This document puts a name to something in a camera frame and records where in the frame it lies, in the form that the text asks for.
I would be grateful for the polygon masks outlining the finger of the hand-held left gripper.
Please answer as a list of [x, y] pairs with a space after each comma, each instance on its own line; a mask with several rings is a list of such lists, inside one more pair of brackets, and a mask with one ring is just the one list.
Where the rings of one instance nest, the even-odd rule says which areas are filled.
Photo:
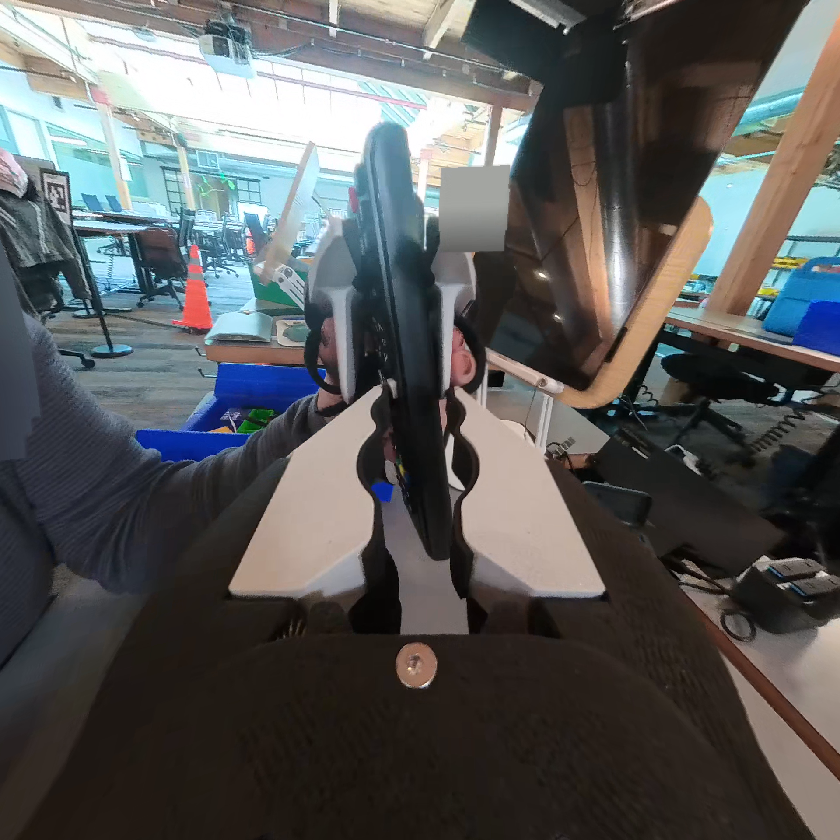
[[358, 269], [343, 224], [341, 218], [327, 220], [309, 267], [305, 365], [319, 388], [351, 403], [361, 382], [361, 296], [354, 287]]
[[454, 329], [463, 333], [476, 359], [476, 339], [465, 320], [465, 312], [476, 298], [476, 271], [469, 252], [445, 251], [437, 216], [430, 216], [425, 227], [425, 256], [434, 281], [432, 316], [433, 346], [437, 352], [439, 394], [444, 396], [450, 384], [450, 362]]

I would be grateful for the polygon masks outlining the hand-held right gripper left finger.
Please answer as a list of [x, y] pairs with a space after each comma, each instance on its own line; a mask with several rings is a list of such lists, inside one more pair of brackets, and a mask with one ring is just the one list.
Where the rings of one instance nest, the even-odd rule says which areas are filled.
[[228, 585], [231, 596], [354, 602], [393, 587], [372, 489], [390, 408], [388, 387], [375, 386], [289, 455]]

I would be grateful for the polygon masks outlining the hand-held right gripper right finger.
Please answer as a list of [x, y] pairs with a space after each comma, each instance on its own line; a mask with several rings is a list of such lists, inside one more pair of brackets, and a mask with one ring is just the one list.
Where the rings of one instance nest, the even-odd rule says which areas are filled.
[[606, 591], [544, 456], [461, 388], [448, 393], [454, 508], [449, 569], [476, 601], [594, 600]]

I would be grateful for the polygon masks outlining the black remote control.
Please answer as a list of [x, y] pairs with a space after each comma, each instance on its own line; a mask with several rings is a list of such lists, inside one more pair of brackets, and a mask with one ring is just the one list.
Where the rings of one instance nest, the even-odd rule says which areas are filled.
[[399, 485], [427, 555], [448, 559], [453, 531], [440, 416], [441, 303], [424, 250], [404, 128], [376, 125], [354, 174], [362, 334], [391, 391], [391, 439]]

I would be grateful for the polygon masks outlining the blue storage bin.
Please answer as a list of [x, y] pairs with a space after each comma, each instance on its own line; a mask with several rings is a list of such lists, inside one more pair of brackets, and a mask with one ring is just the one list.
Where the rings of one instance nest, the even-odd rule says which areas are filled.
[[221, 363], [214, 388], [176, 430], [145, 428], [136, 432], [138, 443], [156, 450], [163, 461], [198, 461], [244, 446], [250, 435], [237, 434], [231, 413], [265, 408], [278, 415], [317, 386], [303, 367]]

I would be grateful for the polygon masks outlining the tan board on white stand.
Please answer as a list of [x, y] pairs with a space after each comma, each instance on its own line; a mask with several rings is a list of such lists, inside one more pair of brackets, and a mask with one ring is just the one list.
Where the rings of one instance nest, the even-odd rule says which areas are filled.
[[302, 310], [302, 302], [286, 292], [280, 282], [282, 270], [291, 271], [291, 251], [295, 246], [306, 212], [320, 174], [318, 147], [308, 142], [274, 232], [265, 245], [258, 247], [251, 275], [257, 308], [275, 315], [292, 310]]

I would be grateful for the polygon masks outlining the wooden table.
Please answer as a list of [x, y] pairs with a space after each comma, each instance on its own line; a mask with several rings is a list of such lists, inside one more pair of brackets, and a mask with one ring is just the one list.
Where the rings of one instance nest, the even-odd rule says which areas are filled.
[[210, 361], [302, 367], [309, 329], [302, 317], [250, 308], [222, 314], [203, 342]]

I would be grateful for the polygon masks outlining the orange traffic cone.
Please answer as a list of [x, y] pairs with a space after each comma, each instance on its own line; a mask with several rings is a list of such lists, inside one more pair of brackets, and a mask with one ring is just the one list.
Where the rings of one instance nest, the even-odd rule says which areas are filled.
[[171, 324], [193, 333], [208, 333], [214, 323], [199, 248], [190, 246], [188, 255], [183, 310], [181, 317]]

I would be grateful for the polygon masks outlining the black laptop bag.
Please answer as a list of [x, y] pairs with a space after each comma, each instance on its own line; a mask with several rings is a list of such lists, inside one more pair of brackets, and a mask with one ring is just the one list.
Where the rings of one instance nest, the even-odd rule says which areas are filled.
[[687, 554], [714, 578], [738, 576], [783, 541], [769, 521], [635, 433], [609, 437], [593, 466], [605, 483], [650, 497], [645, 532], [660, 558]]

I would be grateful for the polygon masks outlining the brown office chair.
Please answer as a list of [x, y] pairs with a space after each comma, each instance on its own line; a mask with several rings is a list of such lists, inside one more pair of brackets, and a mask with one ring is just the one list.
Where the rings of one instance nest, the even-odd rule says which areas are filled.
[[177, 283], [185, 284], [187, 268], [175, 229], [169, 226], [146, 227], [135, 235], [134, 240], [145, 284], [145, 291], [138, 301], [139, 307], [168, 295], [183, 312], [185, 287], [178, 287]]

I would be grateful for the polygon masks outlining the small black charger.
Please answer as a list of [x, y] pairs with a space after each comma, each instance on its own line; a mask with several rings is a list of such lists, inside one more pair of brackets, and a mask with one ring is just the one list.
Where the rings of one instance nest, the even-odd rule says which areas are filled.
[[818, 629], [839, 617], [839, 579], [815, 560], [757, 561], [728, 597], [771, 634]]

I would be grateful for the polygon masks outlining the grey jacket on rack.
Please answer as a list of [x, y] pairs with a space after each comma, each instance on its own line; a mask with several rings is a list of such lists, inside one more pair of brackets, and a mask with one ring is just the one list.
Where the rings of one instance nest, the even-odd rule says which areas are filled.
[[70, 228], [45, 199], [19, 162], [1, 149], [1, 235], [25, 307], [35, 311], [37, 296], [62, 301], [62, 275], [75, 299], [91, 292]]

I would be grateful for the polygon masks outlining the blue tool case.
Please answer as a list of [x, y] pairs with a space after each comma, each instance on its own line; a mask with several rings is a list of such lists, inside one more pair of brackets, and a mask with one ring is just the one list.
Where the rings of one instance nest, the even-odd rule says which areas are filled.
[[792, 271], [763, 320], [763, 331], [792, 339], [815, 302], [839, 302], [838, 257], [809, 259]]

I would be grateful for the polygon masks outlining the dark screen with tan frame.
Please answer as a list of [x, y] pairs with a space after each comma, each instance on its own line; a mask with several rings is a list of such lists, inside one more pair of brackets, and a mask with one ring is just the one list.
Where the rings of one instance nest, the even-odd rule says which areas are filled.
[[503, 255], [476, 254], [489, 350], [611, 403], [711, 236], [699, 198], [807, 2], [475, 2], [463, 43], [541, 92]]

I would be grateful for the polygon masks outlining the wooden post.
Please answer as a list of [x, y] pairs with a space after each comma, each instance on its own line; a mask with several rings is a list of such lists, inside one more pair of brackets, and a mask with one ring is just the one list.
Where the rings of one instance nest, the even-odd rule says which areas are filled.
[[793, 111], [706, 311], [747, 314], [839, 135], [839, 22]]

